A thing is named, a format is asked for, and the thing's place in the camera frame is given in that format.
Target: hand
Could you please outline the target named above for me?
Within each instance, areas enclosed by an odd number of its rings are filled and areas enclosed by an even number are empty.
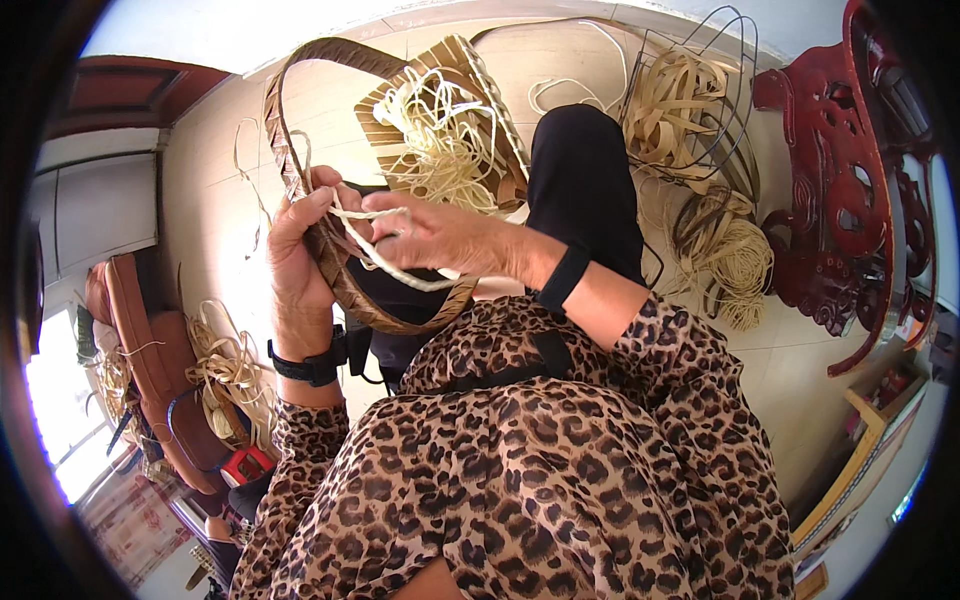
[[[267,236],[267,266],[274,292],[275,350],[281,358],[292,361],[325,352],[333,330],[333,292],[303,245],[303,234],[330,208],[330,187],[336,186],[337,195],[348,210],[360,205],[360,195],[347,188],[340,174],[330,167],[314,167],[310,177],[315,191],[296,203],[284,203]],[[355,226],[372,235],[368,222],[358,221]]]
[[[407,215],[373,221],[373,242],[400,269],[452,269],[472,276],[507,276],[540,289],[566,246],[532,229],[432,204],[408,194],[378,192],[363,199],[364,210],[406,206]]]

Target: leopard print sleeve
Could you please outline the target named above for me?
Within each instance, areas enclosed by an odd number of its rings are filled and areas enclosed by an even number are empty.
[[[230,598],[261,597],[270,589],[277,562],[349,431],[347,408],[304,408],[276,402],[274,445],[280,460],[256,510],[250,542],[233,574]],[[257,594],[249,595],[251,590]]]
[[[633,379],[635,410],[654,418],[683,466],[694,507],[684,521],[719,532],[701,540],[708,570],[749,574],[759,597],[792,597],[790,523],[773,454],[726,338],[651,293],[612,358]]]

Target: curtain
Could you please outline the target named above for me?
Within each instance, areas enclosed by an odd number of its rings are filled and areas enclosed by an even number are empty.
[[[132,589],[191,538],[167,506],[184,492],[179,479],[156,484],[134,468],[115,471],[78,507],[91,537]]]

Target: black wristband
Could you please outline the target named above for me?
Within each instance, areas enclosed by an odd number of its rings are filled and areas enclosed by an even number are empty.
[[[330,349],[317,356],[307,356],[302,363],[283,360],[274,354],[274,341],[267,340],[267,356],[274,361],[274,370],[287,379],[306,381],[310,387],[319,388],[337,380],[337,367],[347,363],[347,337],[344,328],[333,326]]]
[[[590,255],[586,251],[568,246],[557,268],[537,294],[537,301],[552,313],[564,314],[566,297],[577,287],[589,264]]]

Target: tiled floor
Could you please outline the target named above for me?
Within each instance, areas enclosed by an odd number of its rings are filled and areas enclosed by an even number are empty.
[[[378,21],[354,33],[374,48],[409,59],[448,33],[471,37],[509,22],[517,21],[482,19],[416,29],[405,24],[394,31]],[[636,51],[636,39],[609,31],[627,49],[628,57]],[[617,49],[590,26],[576,22],[512,27],[490,34],[477,50],[500,86],[528,148],[539,119],[527,103],[530,84],[551,77],[576,78],[604,103],[612,102],[623,89]],[[222,300],[237,326],[252,334],[262,362],[266,362],[270,337],[268,283],[263,245],[253,251],[253,234],[262,223],[262,242],[266,224],[258,215],[250,186],[234,169],[233,140],[243,118],[259,120],[266,81],[278,68],[275,64],[246,80],[234,77],[190,110],[174,127],[163,171],[163,248],[171,276],[182,265],[185,310],[195,311],[204,298]],[[330,164],[358,183],[383,181],[352,112],[354,104],[377,85],[374,76],[329,62],[291,69],[284,90],[287,124],[309,136],[312,164]],[[582,97],[575,86],[564,85],[544,93],[541,104],[551,108]],[[789,203],[789,165],[780,131],[777,114],[755,115],[750,129],[763,160],[762,214]],[[300,150],[302,141],[295,139]],[[273,213],[283,188],[264,137],[251,122],[244,122],[239,133],[238,159]],[[641,189],[640,201],[649,214],[657,214],[662,198],[648,183]],[[665,256],[662,233],[650,224],[644,224],[644,232]],[[669,277],[669,272],[664,274],[661,285]],[[757,329],[737,333],[722,323],[715,326],[727,333],[730,349],[744,362],[741,384],[772,441],[780,489],[789,502],[849,411],[842,399],[849,378],[827,379],[827,365],[851,354],[866,333],[856,329],[846,338],[831,338],[776,298],[766,299],[765,304],[765,318]],[[368,371],[375,376],[372,360]],[[344,385],[354,419],[382,396],[382,387],[359,377],[347,377]]]

